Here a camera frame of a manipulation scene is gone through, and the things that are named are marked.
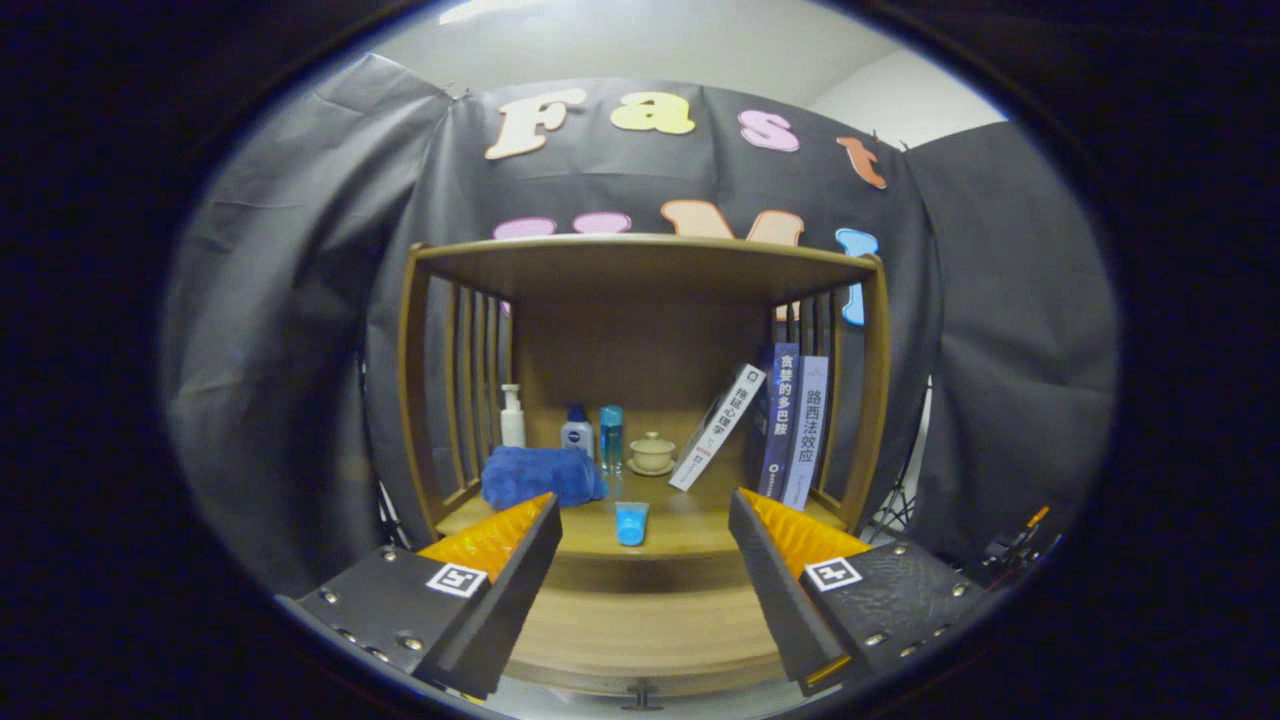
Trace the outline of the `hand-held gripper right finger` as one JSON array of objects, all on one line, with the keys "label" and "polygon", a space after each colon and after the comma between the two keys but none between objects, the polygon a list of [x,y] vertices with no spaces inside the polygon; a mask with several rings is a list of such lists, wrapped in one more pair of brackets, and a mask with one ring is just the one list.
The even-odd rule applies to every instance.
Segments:
[{"label": "hand-held gripper right finger", "polygon": [[1001,596],[918,544],[872,547],[749,489],[730,501],[730,532],[785,675],[805,696],[897,671]]}]

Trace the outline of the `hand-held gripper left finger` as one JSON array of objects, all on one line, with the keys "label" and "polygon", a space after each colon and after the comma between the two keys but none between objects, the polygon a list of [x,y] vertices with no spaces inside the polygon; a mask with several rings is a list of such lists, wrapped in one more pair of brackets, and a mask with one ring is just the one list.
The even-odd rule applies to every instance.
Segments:
[{"label": "hand-held gripper left finger", "polygon": [[393,673],[484,698],[497,691],[562,537],[539,495],[420,551],[383,546],[276,603]]}]

